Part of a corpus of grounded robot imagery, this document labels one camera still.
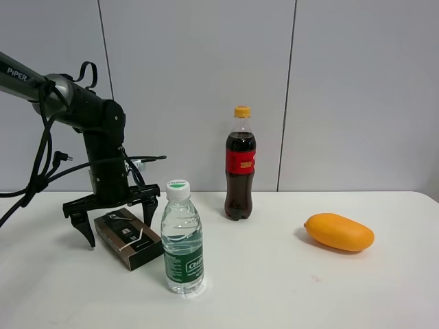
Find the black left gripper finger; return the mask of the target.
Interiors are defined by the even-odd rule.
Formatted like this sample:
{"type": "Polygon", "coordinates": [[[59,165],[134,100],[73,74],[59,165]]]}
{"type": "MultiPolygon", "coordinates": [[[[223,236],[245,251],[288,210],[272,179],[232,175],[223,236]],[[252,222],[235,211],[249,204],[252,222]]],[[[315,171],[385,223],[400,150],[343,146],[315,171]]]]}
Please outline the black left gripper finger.
{"type": "Polygon", "coordinates": [[[154,213],[158,207],[158,200],[156,198],[147,199],[142,203],[143,222],[147,227],[151,227],[154,213]]]}

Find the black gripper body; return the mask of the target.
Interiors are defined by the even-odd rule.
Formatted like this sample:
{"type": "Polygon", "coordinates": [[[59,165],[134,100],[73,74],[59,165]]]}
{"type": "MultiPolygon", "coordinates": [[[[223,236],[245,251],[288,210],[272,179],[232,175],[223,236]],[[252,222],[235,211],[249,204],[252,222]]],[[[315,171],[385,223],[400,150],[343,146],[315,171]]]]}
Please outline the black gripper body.
{"type": "Polygon", "coordinates": [[[146,184],[143,178],[135,178],[137,184],[130,186],[128,172],[117,161],[108,164],[93,164],[91,166],[93,194],[65,203],[62,211],[66,218],[76,212],[116,208],[118,206],[133,206],[141,204],[150,198],[160,196],[157,184],[146,184]]]}

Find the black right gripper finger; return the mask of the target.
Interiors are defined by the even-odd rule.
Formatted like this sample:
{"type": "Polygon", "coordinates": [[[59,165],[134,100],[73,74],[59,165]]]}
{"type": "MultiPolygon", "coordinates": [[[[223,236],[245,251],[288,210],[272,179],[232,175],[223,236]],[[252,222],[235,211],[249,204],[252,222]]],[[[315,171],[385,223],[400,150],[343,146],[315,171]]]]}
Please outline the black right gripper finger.
{"type": "Polygon", "coordinates": [[[88,213],[76,212],[69,217],[71,225],[84,236],[91,248],[95,248],[95,237],[88,219],[88,213]]]}

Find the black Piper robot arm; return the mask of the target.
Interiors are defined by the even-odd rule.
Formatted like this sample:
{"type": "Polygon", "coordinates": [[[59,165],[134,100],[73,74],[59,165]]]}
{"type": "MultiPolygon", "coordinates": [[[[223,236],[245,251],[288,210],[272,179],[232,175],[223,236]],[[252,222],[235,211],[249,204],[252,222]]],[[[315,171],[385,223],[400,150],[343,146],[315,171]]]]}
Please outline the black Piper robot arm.
{"type": "Polygon", "coordinates": [[[26,207],[50,183],[88,168],[91,171],[93,194],[63,204],[62,211],[70,219],[71,225],[94,247],[89,211],[141,204],[143,222],[150,226],[158,206],[160,189],[157,184],[146,184],[134,165],[135,160],[154,162],[158,158],[127,155],[123,147],[126,115],[122,107],[111,99],[102,99],[95,94],[96,65],[84,62],[78,78],[84,78],[88,66],[92,68],[93,81],[90,86],[83,88],[70,75],[41,75],[1,54],[1,91],[30,102],[44,125],[27,186],[21,191],[1,194],[2,198],[20,198],[2,216],[1,223],[5,223],[18,208],[26,207]],[[60,163],[70,157],[53,150],[51,128],[55,122],[68,125],[83,135],[88,162],[58,171],[60,163]]]}

